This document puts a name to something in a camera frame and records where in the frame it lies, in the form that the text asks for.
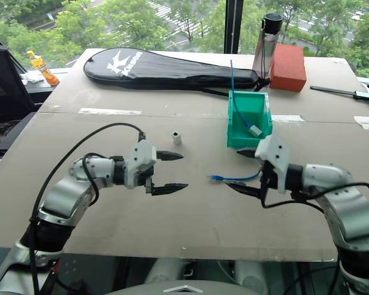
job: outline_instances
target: blue cable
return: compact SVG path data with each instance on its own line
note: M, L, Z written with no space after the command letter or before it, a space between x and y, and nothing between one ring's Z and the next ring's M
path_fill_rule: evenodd
M232 103L234 104L236 113L238 113L239 118L243 121L243 123L245 124L245 126L247 128L250 128L253 124L251 124L248 120L246 120L246 118L238 110L238 107L236 105L236 100L235 100L235 96L234 96L234 67L232 66L232 60L230 60L230 62L231 62L231 92L232 92Z
M257 172L254 175L251 175L249 177L243 177L243 178L232 178L232 177L224 177L224 176L220 176L220 175L210 175L209 178L210 180L213 181L224 181L224 180L233 180L233 181L241 181L241 180L252 180L255 179L259 176L259 172Z

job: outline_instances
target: teal storage box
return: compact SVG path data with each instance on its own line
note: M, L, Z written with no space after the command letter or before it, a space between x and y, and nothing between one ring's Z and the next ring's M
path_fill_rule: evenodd
M238 116L232 102L232 91L228 100L228 129L227 146L230 148L257 148L260 140L272 133L272 118L269 108L268 93L235 91L235 102L243 117L251 124L256 125L262 134L254 137Z

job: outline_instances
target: plastic bottle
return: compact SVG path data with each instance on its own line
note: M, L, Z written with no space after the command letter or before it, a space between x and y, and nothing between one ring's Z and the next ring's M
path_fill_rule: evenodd
M266 14L261 21L260 36L258 38L253 70L261 78L269 77L273 54L279 39L283 18L279 14Z
M27 55L29 56L30 63L42 73L49 85L55 86L59 84L59 79L50 72L47 64L40 55L35 55L31 50L27 51Z

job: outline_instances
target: crosswalk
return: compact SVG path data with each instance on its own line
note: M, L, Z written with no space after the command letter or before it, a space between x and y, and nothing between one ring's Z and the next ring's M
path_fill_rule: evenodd
M169 17L169 13L171 13L171 8L169 8L168 6L158 4L152 1L148 1L148 4L153 9L156 10L155 14L158 17L162 17L164 20L167 20L169 23L173 23L174 25L177 26L175 30L173 31L172 36L180 33L181 31L187 32L187 30L189 30L191 33L200 33L199 30L197 30L201 24L200 22L197 22L197 23L189 22L189 24L187 25L186 22L181 22L177 20L177 17L179 17L178 13L176 13L174 18L171 19ZM204 27L204 35L207 33L208 33L208 28Z

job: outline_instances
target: bottle cap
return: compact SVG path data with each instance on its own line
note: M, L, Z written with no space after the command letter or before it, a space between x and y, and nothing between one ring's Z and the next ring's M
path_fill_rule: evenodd
M263 18L264 32L276 35L282 27L283 18L280 14L266 14Z

